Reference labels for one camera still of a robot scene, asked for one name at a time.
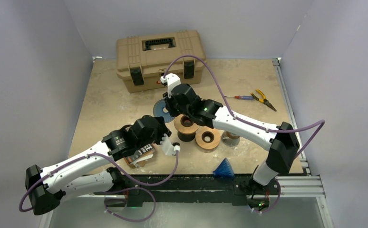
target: white wall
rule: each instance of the white wall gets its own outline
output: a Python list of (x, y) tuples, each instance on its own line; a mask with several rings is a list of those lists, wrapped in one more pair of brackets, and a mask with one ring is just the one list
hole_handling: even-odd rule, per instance
[(281, 68), (298, 126), (327, 121), (306, 154), (336, 227), (368, 227), (368, 0), (314, 1)]
[(280, 57), (313, 0), (65, 0), (93, 56), (116, 40), (196, 29), (210, 58)]
[(0, 227), (37, 227), (25, 170), (66, 158), (90, 70), (64, 1), (0, 0)]

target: tan toolbox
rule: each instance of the tan toolbox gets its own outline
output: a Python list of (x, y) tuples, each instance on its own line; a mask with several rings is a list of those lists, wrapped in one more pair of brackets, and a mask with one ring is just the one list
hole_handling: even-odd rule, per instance
[[(130, 93), (162, 88), (157, 84), (169, 64), (179, 56), (195, 55), (206, 61), (197, 31), (129, 37), (117, 40), (117, 75)], [(178, 60), (169, 70), (182, 83), (201, 82), (204, 65), (191, 57)]]

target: toolbox handle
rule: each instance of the toolbox handle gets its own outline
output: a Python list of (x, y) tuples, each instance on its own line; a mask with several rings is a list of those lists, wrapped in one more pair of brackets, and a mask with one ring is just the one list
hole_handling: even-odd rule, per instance
[(168, 44), (169, 48), (174, 48), (173, 39), (172, 38), (163, 38), (163, 39), (152, 39), (145, 41), (145, 49), (144, 51), (149, 51), (150, 46), (159, 45), (159, 44)]

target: blue screwdriver handle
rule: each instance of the blue screwdriver handle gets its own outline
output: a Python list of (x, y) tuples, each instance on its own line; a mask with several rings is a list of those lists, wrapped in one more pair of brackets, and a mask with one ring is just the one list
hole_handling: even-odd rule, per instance
[(252, 96), (239, 96), (240, 100), (254, 100), (254, 97)]

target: toolbox lid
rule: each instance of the toolbox lid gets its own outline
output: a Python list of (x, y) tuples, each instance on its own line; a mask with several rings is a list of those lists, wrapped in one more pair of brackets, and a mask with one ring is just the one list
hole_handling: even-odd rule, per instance
[[(130, 70), (138, 68), (143, 77), (163, 73), (168, 65), (182, 55), (195, 55), (206, 60), (201, 39), (197, 31), (181, 31), (159, 35), (129, 37), (117, 40), (118, 77), (131, 77)], [(185, 57), (170, 68), (170, 72), (182, 72), (184, 62), (194, 61)], [(195, 61), (195, 70), (203, 64)]]

